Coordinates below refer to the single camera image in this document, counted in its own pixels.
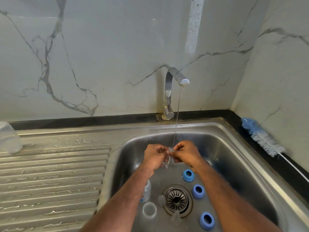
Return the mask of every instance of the person's left arm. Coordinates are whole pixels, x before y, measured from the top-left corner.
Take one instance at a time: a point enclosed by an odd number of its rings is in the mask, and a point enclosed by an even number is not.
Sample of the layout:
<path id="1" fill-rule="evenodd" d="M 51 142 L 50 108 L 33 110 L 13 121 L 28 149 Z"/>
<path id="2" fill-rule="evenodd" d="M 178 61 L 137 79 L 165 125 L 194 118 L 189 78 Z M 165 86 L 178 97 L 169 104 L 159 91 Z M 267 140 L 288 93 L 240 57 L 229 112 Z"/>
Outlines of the person's left arm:
<path id="1" fill-rule="evenodd" d="M 167 161 L 167 150 L 160 144 L 149 144 L 141 165 L 80 232 L 130 232 L 147 180 Z"/>

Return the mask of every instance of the person's right arm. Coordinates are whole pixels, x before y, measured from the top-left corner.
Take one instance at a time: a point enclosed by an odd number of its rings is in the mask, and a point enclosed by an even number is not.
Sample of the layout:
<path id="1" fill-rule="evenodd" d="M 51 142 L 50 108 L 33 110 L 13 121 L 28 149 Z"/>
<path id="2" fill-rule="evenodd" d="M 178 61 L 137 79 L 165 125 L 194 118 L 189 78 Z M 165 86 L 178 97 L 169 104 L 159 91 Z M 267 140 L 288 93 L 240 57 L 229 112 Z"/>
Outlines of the person's right arm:
<path id="1" fill-rule="evenodd" d="M 201 157 L 190 141 L 182 141 L 170 153 L 175 162 L 184 162 L 201 178 L 224 232 L 281 232 L 264 215 L 242 199 Z"/>

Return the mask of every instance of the sink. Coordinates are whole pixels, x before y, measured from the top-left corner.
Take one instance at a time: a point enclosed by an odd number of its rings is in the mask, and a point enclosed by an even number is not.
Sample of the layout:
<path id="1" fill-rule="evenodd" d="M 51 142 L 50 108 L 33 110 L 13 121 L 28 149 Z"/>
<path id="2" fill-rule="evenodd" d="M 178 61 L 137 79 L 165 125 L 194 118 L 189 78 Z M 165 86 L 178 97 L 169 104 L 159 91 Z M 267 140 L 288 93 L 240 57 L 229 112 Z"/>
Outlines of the sink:
<path id="1" fill-rule="evenodd" d="M 292 189 L 222 118 L 180 121 L 176 142 L 191 140 L 202 156 L 245 200 L 283 231 L 309 231 L 309 210 Z M 175 122 L 81 128 L 21 130 L 23 149 L 0 153 L 0 231 L 78 231 L 126 182 L 143 160 L 148 144 L 172 146 Z M 187 166 L 171 160 L 150 178 L 151 197 L 178 191 L 186 195 L 182 222 L 173 226 L 173 204 L 158 208 L 156 231 L 203 231 L 199 216 L 214 216 L 213 231 L 222 231 L 202 185 L 182 178 Z M 139 231 L 140 202 L 132 231 Z"/>

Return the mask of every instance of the white brush handle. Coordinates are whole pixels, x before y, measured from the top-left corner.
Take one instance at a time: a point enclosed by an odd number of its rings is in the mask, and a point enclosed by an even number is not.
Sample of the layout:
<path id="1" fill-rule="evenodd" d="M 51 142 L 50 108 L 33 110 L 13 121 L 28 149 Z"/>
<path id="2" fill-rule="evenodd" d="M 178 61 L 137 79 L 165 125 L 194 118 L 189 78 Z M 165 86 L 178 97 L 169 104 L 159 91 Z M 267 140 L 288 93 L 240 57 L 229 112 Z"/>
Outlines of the white brush handle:
<path id="1" fill-rule="evenodd" d="M 284 155 L 281 154 L 280 152 L 278 152 L 278 154 L 279 154 L 283 159 L 285 159 L 293 168 L 295 168 L 295 170 L 296 170 L 297 172 L 299 172 L 299 174 L 309 183 L 309 179 L 308 179 L 301 171 L 299 171 L 298 168 L 296 168 L 296 167 L 294 166 L 294 164 L 292 164 L 292 163 L 291 163 L 287 158 L 285 158 Z"/>

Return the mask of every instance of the black countertop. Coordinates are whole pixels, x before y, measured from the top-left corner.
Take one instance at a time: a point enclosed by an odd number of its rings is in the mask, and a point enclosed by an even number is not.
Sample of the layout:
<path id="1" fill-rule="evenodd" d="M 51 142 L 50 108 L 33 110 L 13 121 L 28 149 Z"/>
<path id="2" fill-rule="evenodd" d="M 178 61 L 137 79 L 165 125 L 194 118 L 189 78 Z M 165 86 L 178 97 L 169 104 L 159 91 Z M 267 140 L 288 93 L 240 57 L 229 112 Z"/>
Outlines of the black countertop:
<path id="1" fill-rule="evenodd" d="M 203 118 L 224 118 L 244 139 L 254 148 L 257 153 L 283 178 L 285 181 L 309 203 L 309 184 L 307 181 L 282 157 L 269 156 L 259 144 L 257 144 L 242 127 L 241 119 L 231 110 L 209 110 L 209 111 L 187 111 L 179 113 L 179 120 L 195 120 Z M 15 130 L 28 129 L 55 129 L 55 128 L 73 128 L 84 126 L 114 125 L 114 124 L 132 124 L 144 122 L 161 122 L 159 113 L 132 114 L 120 116 L 102 116 L 102 117 L 81 117 L 81 118 L 63 118 L 49 120 L 32 120 L 11 122 Z M 291 161 L 307 178 L 309 173 L 294 162 L 290 157 L 284 156 Z"/>

